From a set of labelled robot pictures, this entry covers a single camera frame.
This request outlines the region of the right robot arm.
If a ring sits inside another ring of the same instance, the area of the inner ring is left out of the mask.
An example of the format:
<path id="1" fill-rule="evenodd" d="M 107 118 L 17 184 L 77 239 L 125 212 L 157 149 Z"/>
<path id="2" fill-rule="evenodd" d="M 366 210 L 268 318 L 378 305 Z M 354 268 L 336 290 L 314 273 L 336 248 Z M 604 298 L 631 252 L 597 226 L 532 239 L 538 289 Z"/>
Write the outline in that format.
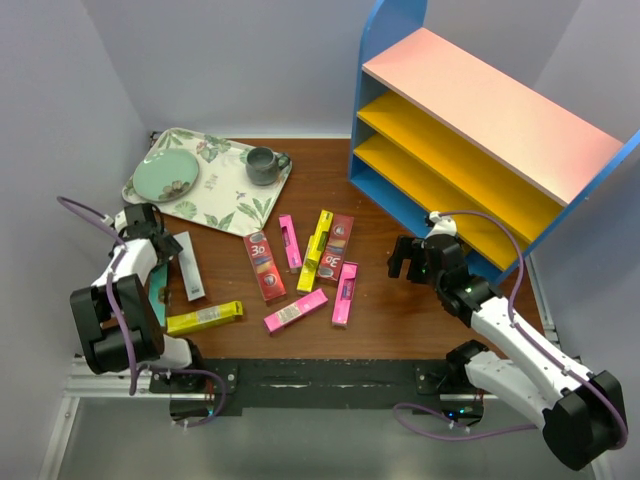
<path id="1" fill-rule="evenodd" d="M 450 351 L 445 379 L 452 390 L 476 387 L 496 395 L 572 470 L 625 446 L 628 425 L 616 377 L 592 372 L 517 315 L 498 287 L 470 272 L 454 236 L 399 236 L 387 261 L 389 277 L 398 277 L 404 264 L 410 282 L 430 286 L 449 315 L 502 352 L 478 341 Z"/>

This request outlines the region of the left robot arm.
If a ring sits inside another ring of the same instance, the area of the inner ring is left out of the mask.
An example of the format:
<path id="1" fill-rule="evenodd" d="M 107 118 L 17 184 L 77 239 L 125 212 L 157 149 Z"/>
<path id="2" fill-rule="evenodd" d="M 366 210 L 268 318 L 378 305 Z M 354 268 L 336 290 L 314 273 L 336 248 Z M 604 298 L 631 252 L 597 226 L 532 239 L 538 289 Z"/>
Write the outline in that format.
<path id="1" fill-rule="evenodd" d="M 185 392 L 200 390 L 207 368 L 199 349 L 190 340 L 163 333 L 146 291 L 150 274 L 182 251 L 158 207 L 129 205 L 115 218 L 98 215 L 93 223 L 115 244 L 99 278 L 70 296 L 89 368 L 100 375 L 135 373 L 148 365 L 171 370 L 173 382 Z"/>

